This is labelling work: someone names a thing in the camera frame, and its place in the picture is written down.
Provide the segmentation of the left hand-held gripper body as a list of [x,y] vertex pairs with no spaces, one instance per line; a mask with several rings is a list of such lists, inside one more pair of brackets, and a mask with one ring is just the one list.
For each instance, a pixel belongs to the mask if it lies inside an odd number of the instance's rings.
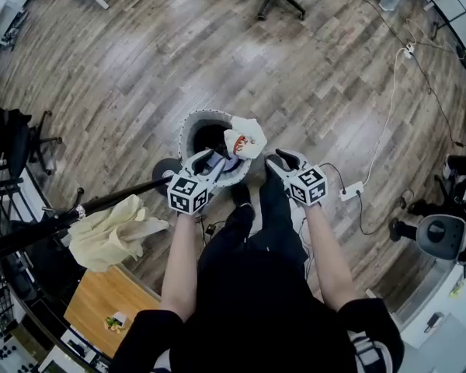
[[212,172],[193,175],[187,169],[175,174],[167,189],[168,206],[180,214],[196,214],[210,201]]

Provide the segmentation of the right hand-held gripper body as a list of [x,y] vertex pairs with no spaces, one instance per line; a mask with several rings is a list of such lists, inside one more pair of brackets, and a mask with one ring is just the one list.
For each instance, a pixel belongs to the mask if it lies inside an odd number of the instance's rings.
[[327,177],[317,165],[300,169],[289,179],[289,191],[299,204],[319,204],[327,194]]

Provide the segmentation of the white clothes with red print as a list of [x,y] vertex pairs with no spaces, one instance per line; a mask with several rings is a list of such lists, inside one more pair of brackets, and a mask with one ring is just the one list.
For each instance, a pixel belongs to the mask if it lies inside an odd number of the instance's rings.
[[267,139],[256,119],[233,116],[231,128],[224,131],[229,155],[241,160],[256,159],[266,147]]

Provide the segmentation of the black coat stand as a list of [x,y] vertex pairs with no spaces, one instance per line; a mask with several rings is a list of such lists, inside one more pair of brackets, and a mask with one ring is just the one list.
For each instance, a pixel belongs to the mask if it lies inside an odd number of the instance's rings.
[[172,175],[181,168],[182,163],[178,159],[162,159],[153,168],[150,181],[87,202],[81,202],[83,189],[79,189],[75,204],[69,210],[56,211],[51,218],[38,223],[28,223],[24,228],[0,237],[0,258],[66,229],[91,214],[113,207],[130,195],[140,195],[154,189],[163,195],[167,191],[167,183],[171,180]]

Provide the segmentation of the yellow clothes shirt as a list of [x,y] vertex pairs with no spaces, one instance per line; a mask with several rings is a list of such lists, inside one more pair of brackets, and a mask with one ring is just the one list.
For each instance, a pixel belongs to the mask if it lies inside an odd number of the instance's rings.
[[151,216],[143,200],[132,194],[74,223],[68,248],[80,266],[105,272],[128,257],[142,257],[143,241],[168,228],[167,221]]

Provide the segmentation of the person's left forearm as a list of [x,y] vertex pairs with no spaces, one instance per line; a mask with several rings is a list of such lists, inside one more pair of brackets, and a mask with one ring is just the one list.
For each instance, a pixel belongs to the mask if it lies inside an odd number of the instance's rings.
[[197,289],[195,218],[180,214],[162,283],[160,307],[185,322],[195,311]]

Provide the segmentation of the person's right forearm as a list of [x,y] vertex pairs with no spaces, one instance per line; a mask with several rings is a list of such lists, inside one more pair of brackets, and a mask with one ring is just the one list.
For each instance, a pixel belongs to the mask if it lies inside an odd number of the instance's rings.
[[323,301],[329,308],[339,311],[357,299],[351,271],[321,206],[304,207],[304,212]]

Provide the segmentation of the grey laundry basket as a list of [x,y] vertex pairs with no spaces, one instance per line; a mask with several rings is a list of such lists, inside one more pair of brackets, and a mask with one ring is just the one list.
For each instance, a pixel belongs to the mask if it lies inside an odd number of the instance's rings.
[[[184,163],[188,158],[206,148],[220,155],[227,153],[224,131],[232,129],[233,116],[219,110],[192,112],[183,122],[179,134],[179,158]],[[247,175],[252,160],[239,159],[230,169],[224,169],[216,187],[225,188],[239,183]]]

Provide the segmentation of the person's left shoe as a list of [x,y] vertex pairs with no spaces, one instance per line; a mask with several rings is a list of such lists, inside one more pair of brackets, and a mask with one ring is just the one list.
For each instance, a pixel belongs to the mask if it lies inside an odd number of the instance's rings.
[[249,188],[243,182],[236,183],[231,187],[231,199],[236,207],[252,205]]

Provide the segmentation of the wooden table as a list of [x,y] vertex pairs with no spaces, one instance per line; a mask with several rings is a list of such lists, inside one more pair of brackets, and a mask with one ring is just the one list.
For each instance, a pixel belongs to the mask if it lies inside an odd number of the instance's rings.
[[[157,309],[160,297],[123,266],[105,272],[87,270],[64,313],[64,318],[107,357],[113,357],[136,314]],[[115,312],[127,316],[125,330],[105,329],[104,320]]]

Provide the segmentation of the grey office chair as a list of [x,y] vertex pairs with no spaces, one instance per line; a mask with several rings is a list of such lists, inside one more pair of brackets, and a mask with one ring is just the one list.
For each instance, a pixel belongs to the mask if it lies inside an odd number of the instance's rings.
[[466,236],[464,219],[448,214],[425,217],[416,229],[416,243],[427,255],[446,261],[455,261]]

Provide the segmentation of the small potted flower plant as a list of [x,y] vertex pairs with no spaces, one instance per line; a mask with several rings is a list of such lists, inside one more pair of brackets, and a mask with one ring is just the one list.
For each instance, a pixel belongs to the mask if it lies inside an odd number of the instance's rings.
[[104,327],[107,330],[120,333],[125,330],[125,322],[127,316],[122,312],[115,312],[112,316],[106,317],[104,320]]

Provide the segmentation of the person's black t-shirt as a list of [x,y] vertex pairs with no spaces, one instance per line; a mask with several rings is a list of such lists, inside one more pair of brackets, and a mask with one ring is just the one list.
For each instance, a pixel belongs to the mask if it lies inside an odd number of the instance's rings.
[[404,344],[382,300],[333,311],[287,259],[248,250],[200,272],[188,319],[139,312],[109,373],[151,373],[162,357],[170,373],[357,373],[351,333],[384,344],[400,368]]

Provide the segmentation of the dark metal railing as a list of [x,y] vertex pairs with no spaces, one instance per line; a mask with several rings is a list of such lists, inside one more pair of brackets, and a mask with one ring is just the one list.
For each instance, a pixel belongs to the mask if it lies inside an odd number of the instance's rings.
[[64,316],[85,273],[61,241],[70,224],[44,208],[34,214],[23,179],[0,180],[1,280],[49,343],[82,370],[103,373],[111,358]]

